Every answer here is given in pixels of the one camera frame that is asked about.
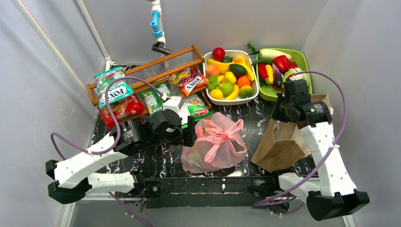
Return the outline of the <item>red snack bag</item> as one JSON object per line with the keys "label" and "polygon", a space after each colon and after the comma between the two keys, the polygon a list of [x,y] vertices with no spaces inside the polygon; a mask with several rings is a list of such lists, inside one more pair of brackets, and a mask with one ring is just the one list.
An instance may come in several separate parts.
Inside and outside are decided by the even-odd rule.
{"label": "red snack bag", "polygon": [[[110,107],[112,109],[113,115],[115,116],[116,120],[121,120],[126,117],[134,116],[134,115],[142,115],[144,111],[144,105],[139,100],[136,93],[126,97],[115,103],[110,103]],[[106,128],[112,129],[115,127],[115,124],[112,120],[111,114],[109,113],[106,106],[99,108],[99,116],[103,123],[106,125]]]}

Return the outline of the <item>brown paper bag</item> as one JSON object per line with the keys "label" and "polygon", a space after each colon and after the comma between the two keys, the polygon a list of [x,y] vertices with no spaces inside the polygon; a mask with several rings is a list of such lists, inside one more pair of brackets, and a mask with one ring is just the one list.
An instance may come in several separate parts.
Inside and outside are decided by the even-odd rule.
{"label": "brown paper bag", "polygon": [[251,162],[272,173],[310,155],[308,143],[295,123],[269,120]]}

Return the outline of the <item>green Fox's candy bag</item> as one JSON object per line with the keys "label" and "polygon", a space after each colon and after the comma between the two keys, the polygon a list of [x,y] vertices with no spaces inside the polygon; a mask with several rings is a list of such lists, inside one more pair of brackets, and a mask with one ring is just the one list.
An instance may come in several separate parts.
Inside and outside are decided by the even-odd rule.
{"label": "green Fox's candy bag", "polygon": [[[98,107],[103,108],[106,106],[106,97],[105,93],[107,91],[107,87],[113,83],[118,78],[125,77],[124,68],[116,67],[101,73],[98,73],[94,76],[96,81],[96,87],[98,92]],[[125,82],[125,80],[120,80],[110,86],[108,89],[107,99],[109,104],[119,102],[131,95],[134,94],[134,91],[131,87]]]}

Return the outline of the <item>pink plastic grocery bag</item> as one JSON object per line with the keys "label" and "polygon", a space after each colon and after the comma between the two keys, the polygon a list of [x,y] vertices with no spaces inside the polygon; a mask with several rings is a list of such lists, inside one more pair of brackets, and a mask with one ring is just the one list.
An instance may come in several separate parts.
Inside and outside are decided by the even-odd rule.
{"label": "pink plastic grocery bag", "polygon": [[191,174],[214,172],[239,164],[248,154],[240,134],[244,121],[234,122],[222,113],[199,120],[195,125],[197,139],[192,147],[183,147],[183,170]]}

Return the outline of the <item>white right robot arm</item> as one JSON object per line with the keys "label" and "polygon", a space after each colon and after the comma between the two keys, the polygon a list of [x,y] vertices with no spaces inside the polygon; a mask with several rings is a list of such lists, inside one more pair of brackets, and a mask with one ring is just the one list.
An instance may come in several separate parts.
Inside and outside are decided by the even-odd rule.
{"label": "white right robot arm", "polygon": [[311,216],[326,220],[355,213],[370,202],[350,178],[335,142],[332,117],[323,101],[313,102],[304,79],[286,81],[272,119],[295,123],[309,146],[320,184],[294,173],[279,176],[279,185],[303,201]]}

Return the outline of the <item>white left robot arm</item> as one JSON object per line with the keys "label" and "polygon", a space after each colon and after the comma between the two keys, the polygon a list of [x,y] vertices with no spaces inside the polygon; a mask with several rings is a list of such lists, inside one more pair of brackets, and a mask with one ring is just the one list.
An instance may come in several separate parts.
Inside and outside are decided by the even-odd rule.
{"label": "white left robot arm", "polygon": [[179,113],[165,106],[153,116],[141,115],[124,121],[86,152],[63,161],[49,160],[45,164],[47,175],[53,179],[48,185],[49,197],[61,204],[69,204],[94,193],[144,195],[152,185],[145,182],[139,171],[101,174],[98,170],[164,143],[192,147],[197,139],[195,117],[189,115],[187,126],[183,127]]}

